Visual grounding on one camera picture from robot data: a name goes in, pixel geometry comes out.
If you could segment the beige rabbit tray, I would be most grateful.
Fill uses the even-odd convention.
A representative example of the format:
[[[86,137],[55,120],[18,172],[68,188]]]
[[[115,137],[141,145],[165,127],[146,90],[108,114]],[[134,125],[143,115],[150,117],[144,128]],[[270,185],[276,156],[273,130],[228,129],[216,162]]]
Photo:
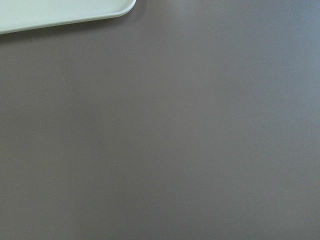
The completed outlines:
[[[135,0],[2,0],[0,33],[121,17]]]

